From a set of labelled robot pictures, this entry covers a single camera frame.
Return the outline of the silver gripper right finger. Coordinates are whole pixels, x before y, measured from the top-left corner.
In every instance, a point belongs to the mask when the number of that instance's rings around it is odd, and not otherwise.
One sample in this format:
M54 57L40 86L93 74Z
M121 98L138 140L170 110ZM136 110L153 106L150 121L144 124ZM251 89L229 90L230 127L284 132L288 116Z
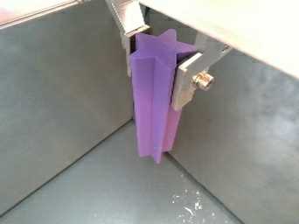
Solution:
M194 46L198 51L177 66L173 89L172 108L178 111L192 100L196 88L206 91L213 84L208 74L209 67L230 51L232 47L214 38L197 32Z

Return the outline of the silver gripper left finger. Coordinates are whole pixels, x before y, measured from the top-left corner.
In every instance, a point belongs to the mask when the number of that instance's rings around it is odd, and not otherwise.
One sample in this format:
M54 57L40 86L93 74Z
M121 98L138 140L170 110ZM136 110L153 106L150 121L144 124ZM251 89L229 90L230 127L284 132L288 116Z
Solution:
M105 0L120 30L121 45L125 49L126 75L130 75L130 53L136 50L137 33L148 33L140 3L136 0Z

